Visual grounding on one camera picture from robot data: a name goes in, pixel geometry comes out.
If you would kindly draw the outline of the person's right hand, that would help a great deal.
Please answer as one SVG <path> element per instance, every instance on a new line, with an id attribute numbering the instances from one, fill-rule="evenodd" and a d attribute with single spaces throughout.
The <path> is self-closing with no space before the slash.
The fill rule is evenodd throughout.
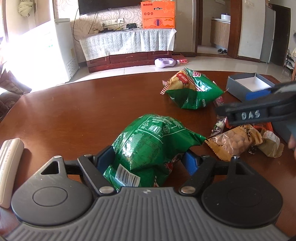
<path id="1" fill-rule="evenodd" d="M 293 135 L 290 136 L 290 139 L 288 141 L 288 148 L 293 150 L 294 158 L 296 159 L 296 140 Z"/>

